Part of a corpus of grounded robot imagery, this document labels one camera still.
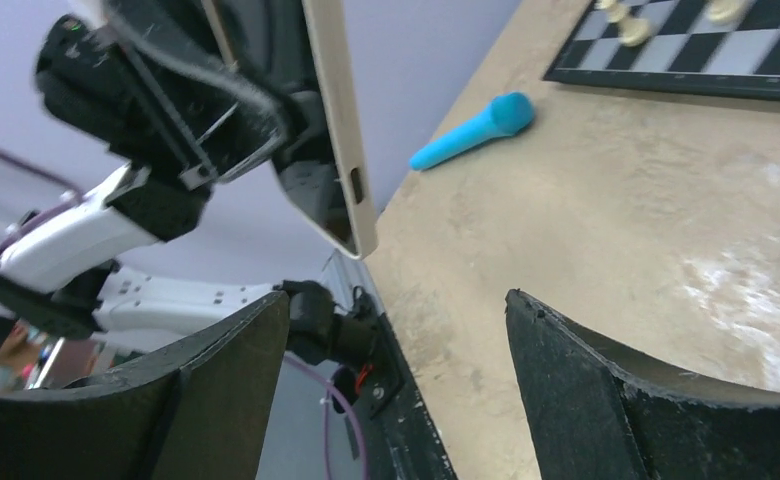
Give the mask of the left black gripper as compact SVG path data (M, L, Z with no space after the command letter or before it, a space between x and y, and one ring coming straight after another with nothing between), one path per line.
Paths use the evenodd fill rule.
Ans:
M105 1L103 30L48 31L35 84L55 119L189 189L270 162L327 167L327 122L297 1Z

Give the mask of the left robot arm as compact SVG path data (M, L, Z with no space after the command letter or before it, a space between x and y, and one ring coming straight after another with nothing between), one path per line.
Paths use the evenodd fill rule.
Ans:
M266 293L152 277L120 256L195 230L215 189L269 165L288 202L354 240L327 93L300 1L102 1L37 56L45 109L123 164L0 245L0 304L55 336L190 335Z

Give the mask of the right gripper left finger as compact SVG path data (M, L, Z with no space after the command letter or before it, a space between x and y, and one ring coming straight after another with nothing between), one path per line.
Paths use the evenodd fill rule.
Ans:
M56 390L0 396L0 479L252 479L288 334L271 293Z

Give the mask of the phone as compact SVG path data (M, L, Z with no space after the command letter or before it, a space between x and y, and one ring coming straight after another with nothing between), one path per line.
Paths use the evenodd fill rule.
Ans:
M274 159L289 203L341 253L362 260L378 245L341 1L300 1L303 62L315 87L294 92L309 126Z

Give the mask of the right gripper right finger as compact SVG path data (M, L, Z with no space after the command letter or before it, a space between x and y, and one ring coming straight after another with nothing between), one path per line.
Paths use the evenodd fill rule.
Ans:
M780 479L780 393L676 367L529 294L506 330L545 479Z

